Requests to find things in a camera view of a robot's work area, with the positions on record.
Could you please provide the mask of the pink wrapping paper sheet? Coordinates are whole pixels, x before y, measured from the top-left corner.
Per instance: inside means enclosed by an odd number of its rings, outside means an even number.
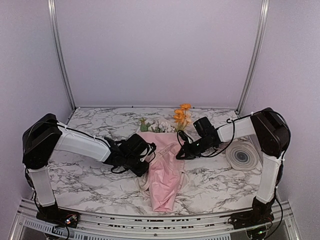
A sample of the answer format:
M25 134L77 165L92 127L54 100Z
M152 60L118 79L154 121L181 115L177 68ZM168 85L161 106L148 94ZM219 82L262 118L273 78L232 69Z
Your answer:
M187 184L185 162L177 160L181 149L174 132L140 132L139 135L148 143L156 145L155 158L149 165L148 172L136 180L139 191L150 198L154 212L172 212L177 193Z

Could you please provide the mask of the white flower bunch green leaves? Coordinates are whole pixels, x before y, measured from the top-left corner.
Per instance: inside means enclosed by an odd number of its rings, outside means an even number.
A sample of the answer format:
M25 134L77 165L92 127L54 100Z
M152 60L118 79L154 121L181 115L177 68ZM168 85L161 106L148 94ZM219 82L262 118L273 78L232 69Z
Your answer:
M139 120L140 126L137 132L152 132L152 133L174 133L176 128L164 118L159 118L156 120L141 118Z

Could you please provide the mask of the cream ribbon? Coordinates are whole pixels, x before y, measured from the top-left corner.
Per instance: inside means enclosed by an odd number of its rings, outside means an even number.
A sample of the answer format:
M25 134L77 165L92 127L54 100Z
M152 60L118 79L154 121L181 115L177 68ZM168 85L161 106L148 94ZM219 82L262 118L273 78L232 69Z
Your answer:
M176 159L179 150L178 143L172 142L156 152L155 158L150 161L149 171L135 180L141 192L149 191L152 183L162 188L176 188L177 191L187 185L189 178L185 171L185 162Z

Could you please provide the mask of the peach flower long green stem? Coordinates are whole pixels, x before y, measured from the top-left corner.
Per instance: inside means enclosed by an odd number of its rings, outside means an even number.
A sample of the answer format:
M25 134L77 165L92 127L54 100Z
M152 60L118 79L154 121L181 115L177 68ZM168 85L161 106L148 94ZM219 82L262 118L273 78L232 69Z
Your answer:
M192 123L192 113L190 111L185 112L185 121L187 125Z

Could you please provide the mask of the orange flower stem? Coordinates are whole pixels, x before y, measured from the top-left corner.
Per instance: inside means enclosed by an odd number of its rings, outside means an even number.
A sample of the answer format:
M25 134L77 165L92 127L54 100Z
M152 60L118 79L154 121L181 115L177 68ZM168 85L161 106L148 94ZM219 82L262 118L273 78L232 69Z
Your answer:
M186 111L190 111L192 106L189 103L183 103L179 105L178 109L174 110L174 120L176 123L176 130L184 130L188 125L186 124Z

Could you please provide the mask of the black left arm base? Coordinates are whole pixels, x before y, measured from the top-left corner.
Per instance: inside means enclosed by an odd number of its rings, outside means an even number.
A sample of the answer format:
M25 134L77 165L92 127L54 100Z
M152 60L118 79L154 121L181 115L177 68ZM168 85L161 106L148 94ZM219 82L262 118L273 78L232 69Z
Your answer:
M55 203L51 206L42 207L39 205L36 218L52 224L76 228L79 223L80 213L59 208Z

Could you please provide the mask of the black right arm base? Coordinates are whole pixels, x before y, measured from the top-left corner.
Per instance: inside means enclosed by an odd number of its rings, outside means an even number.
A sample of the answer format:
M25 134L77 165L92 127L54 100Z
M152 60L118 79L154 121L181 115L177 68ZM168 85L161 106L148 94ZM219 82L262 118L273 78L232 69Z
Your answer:
M275 200L276 198L273 197L271 201L263 203L254 197L252 209L231 214L228 223L232 224L235 230L271 223L275 219L272 213Z

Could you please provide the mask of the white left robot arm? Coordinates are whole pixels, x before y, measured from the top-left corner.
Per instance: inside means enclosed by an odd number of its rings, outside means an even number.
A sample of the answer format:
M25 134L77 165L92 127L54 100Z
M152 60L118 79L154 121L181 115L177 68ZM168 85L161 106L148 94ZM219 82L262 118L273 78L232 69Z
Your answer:
M111 166L115 171L145 174L156 155L156 144L137 133L124 140L98 137L71 128L47 113L22 135L22 163L29 175L44 215L53 223L63 219L51 184L50 164L64 154L77 155Z

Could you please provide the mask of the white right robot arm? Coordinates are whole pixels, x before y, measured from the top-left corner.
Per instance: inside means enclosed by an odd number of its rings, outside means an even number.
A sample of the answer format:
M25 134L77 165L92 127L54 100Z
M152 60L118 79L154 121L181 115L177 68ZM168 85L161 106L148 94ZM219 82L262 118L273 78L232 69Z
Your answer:
M283 172L283 162L291 142L291 131L284 117L270 107L239 117L229 118L225 124L214 127L207 117L194 122L199 139L192 140L183 130L177 131L180 150L178 160L213 158L220 154L217 148L226 152L235 139L255 136L262 153L262 173L259 189L254 200L267 205L276 197L277 186Z

